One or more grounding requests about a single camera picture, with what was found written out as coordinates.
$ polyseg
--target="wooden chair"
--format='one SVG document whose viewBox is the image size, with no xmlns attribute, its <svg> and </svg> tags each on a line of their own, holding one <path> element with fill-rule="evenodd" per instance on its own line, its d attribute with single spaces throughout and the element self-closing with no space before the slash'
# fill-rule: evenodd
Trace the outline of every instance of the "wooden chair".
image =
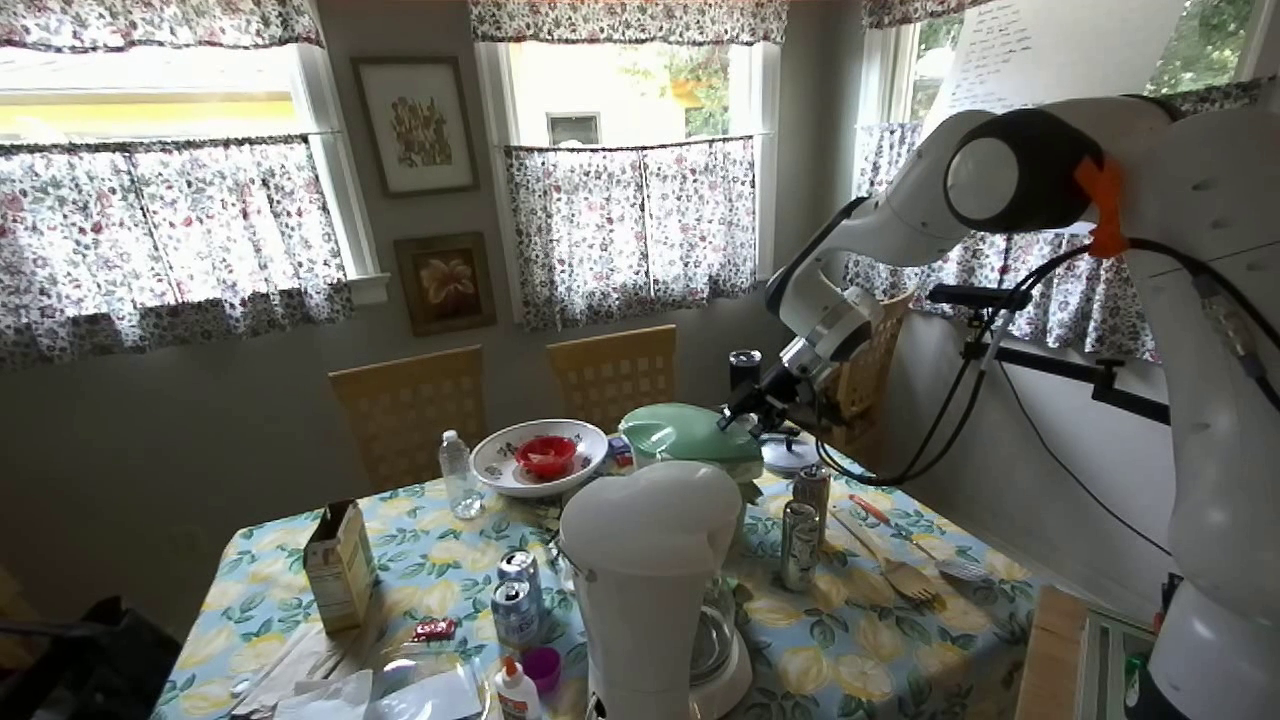
<svg viewBox="0 0 1280 720">
<path fill-rule="evenodd" d="M 606 430 L 639 403 L 675 397 L 675 323 L 549 342 L 567 417 Z"/>
<path fill-rule="evenodd" d="M 837 403 L 839 423 L 833 427 L 828 442 L 837 442 L 843 457 L 863 464 L 869 471 L 880 471 L 883 460 L 883 397 L 887 397 L 887 370 L 895 335 L 913 312 L 913 300 L 883 304 L 883 316 L 874 327 L 874 339 L 862 342 L 837 374 Z"/>
<path fill-rule="evenodd" d="M 351 418 L 365 460 L 362 491 L 440 477 L 440 430 L 484 441 L 484 354 L 480 347 L 428 351 L 390 363 L 329 370 Z"/>
</svg>

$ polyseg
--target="kitchen table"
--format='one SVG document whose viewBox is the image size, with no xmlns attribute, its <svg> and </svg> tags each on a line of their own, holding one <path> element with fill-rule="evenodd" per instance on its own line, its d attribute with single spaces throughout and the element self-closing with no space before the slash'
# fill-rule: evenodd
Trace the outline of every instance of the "kitchen table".
<svg viewBox="0 0 1280 720">
<path fill-rule="evenodd" d="M 828 550 L 810 592 L 778 584 L 779 506 L 787 479 L 759 471 L 744 506 L 724 584 L 751 653 L 751 693 L 734 716 L 1012 716 L 1038 578 L 926 506 L 908 491 L 833 479 L 828 510 L 862 525 L 883 554 L 917 564 L 940 600 L 895 594 L 863 543 L 828 521 Z M 491 629 L 496 560 L 527 548 L 542 560 L 553 643 L 563 654 L 555 716 L 586 709 L 586 624 L 553 554 L 555 504 L 488 500 L 480 521 L 443 506 L 443 483 L 408 483 L 362 500 L 381 612 L 373 659 L 413 654 L 488 678 L 502 647 Z M 316 600 L 299 548 L 322 510 L 240 527 L 214 576 L 204 607 L 156 702 L 163 720 L 229 716 L 231 688 L 282 654 L 295 632 L 316 632 Z M 422 620 L 460 620 L 452 640 L 408 640 Z"/>
</svg>

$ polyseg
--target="plate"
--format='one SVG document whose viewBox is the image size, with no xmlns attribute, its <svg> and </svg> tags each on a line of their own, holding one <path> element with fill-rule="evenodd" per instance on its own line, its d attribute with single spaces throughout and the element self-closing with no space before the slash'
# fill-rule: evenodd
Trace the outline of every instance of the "plate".
<svg viewBox="0 0 1280 720">
<path fill-rule="evenodd" d="M 538 437 L 578 437 L 578 471 L 538 483 L 525 477 L 525 466 L 517 464 L 511 448 L 538 441 Z M 586 418 L 567 418 L 567 417 L 544 417 L 544 418 L 525 418 L 525 423 L 510 423 L 491 437 L 484 437 L 472 448 L 472 471 L 480 483 L 488 483 L 502 494 L 563 494 L 574 488 L 580 488 L 586 479 L 597 477 L 597 466 L 608 457 L 608 437 L 597 423 Z"/>
</svg>

